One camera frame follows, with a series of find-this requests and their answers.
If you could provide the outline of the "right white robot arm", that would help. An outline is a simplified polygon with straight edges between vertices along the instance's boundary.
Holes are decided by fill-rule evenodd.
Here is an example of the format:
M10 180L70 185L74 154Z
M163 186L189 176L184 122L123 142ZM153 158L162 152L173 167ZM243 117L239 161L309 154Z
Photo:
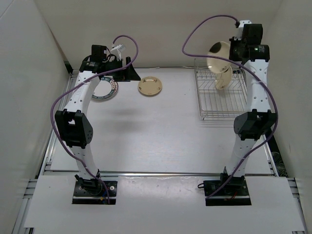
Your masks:
M256 142L278 120L271 110L267 87L270 60L268 45L261 43L263 27L249 20L237 23L238 35L230 39L229 59L245 70L247 103L246 112L234 120L235 143L231 159L220 175L219 190L230 195L244 183L245 167L249 155L257 148Z

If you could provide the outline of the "blue rimmed white plate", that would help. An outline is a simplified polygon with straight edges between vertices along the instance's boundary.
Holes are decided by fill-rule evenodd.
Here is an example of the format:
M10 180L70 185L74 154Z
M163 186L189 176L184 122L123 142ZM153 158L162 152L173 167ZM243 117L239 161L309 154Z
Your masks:
M100 82L92 94L95 101L107 101L118 92L118 83L111 77L101 77Z

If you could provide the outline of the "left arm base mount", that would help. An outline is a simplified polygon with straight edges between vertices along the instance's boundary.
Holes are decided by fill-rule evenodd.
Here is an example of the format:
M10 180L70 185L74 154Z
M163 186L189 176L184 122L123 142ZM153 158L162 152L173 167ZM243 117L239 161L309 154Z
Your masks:
M72 203L83 205L115 205L117 181L99 182L97 179L84 179L75 175L76 183Z

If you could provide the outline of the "cream floral plate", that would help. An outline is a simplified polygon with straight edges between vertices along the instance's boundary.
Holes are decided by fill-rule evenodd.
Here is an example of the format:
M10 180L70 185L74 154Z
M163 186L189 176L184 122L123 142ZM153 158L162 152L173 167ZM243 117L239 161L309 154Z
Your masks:
M138 83L138 91L145 96L155 96L162 90L162 82L159 78L148 76Z
M224 59L229 58L230 45L227 42L220 41L215 43L208 51L209 56L220 57ZM208 68L215 74L224 73L230 67L227 60L218 58L206 58Z
M222 90L226 88L232 80L232 68L229 67L225 72L217 74L215 78L215 88Z

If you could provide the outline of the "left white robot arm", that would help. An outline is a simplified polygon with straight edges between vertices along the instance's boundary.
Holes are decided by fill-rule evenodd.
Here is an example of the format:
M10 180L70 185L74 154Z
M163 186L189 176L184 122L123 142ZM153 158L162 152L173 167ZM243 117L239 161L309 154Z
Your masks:
M79 173L75 176L80 187L91 196L106 193L106 185L100 180L100 172L94 163L90 143L93 138L93 127L87 119L87 110L92 95L100 80L108 76L115 81L139 81L140 77L134 70L131 58L127 57L123 68L121 52L122 44L113 46L111 53L102 45L92 45L91 55L86 57L79 69L69 102L63 110L56 111L55 120L60 139L76 160Z

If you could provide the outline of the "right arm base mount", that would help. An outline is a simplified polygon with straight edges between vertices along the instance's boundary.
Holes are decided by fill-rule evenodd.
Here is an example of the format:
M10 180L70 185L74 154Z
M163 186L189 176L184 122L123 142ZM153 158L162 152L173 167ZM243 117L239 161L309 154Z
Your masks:
M251 206L252 202L244 176L232 177L221 173L217 180L204 180L198 189L204 190L206 206Z

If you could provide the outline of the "orange sun pattern plate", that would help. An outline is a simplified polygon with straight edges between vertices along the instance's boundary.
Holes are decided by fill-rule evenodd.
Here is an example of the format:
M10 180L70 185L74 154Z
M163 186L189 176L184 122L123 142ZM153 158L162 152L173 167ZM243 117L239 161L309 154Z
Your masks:
M111 89L96 89L92 95L95 99L106 99L111 95Z

